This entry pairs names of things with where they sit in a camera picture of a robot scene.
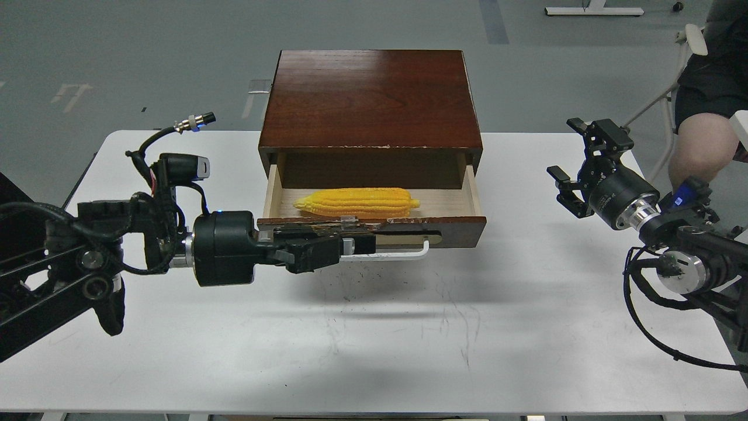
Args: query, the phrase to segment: gray floor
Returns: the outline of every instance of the gray floor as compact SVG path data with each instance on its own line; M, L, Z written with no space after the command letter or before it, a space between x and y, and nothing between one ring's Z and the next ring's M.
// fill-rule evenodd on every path
M544 6L578 3L4 0L0 172L33 199L61 205L116 130L164 127L205 111L218 116L213 130L260 130L263 98L247 114L247 90L253 79L272 78L282 49L461 49L484 132L568 132L571 117L622 122L671 83L674 34L686 23L703 24L711 2L686 1L673 13L673 1L608 1L641 5L639 18L543 13ZM61 92L64 85L71 86ZM660 126L653 111L632 127L645 174L662 149ZM748 222L746 181L748 166L736 163L713 183L714 208L730 225ZM669 189L664 176L654 184Z

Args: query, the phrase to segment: wooden drawer box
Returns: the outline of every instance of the wooden drawer box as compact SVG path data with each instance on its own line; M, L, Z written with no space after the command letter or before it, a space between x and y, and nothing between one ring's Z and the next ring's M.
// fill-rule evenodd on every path
M355 223L377 247L475 247L486 220L475 174L482 153L462 52L283 51L260 157L268 191L260 230L340 218L292 206L320 189L402 187L421 201L408 218Z

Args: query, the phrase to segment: chair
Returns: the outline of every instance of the chair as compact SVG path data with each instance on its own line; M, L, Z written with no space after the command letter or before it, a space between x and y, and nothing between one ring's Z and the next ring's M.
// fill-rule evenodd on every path
M672 84L659 93L653 100L647 102L642 108L637 110L632 117L628 118L626 122L621 126L627 132L631 131L630 125L637 120L645 111L652 108L655 104L660 105L663 115L663 125L665 131L665 151L655 163L654 168L649 172L649 176L646 178L647 181L654 180L662 171L665 163L670 158L672 150L675 148L675 118L673 116L673 110L670 106L672 102L672 95L678 89L678 78L683 73L683 69L686 67L688 57L691 53L696 55L707 55L706 42L704 41L704 35L702 30L693 24L686 25L683 31L679 31L675 35L675 43L680 44L680 55L678 57L678 66L675 73L675 78Z

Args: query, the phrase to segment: yellow corn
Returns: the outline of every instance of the yellow corn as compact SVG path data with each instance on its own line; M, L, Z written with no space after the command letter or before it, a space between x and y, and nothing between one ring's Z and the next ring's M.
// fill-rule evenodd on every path
M420 202L399 187L361 187L320 190L297 200L293 206L316 215L382 219L406 217Z

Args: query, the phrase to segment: drawer handle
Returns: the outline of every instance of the drawer handle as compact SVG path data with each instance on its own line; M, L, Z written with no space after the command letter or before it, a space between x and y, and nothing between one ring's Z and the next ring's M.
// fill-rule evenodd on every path
M381 252L369 255L342 255L340 261L420 260L429 252L429 238L423 238L423 248L416 252Z

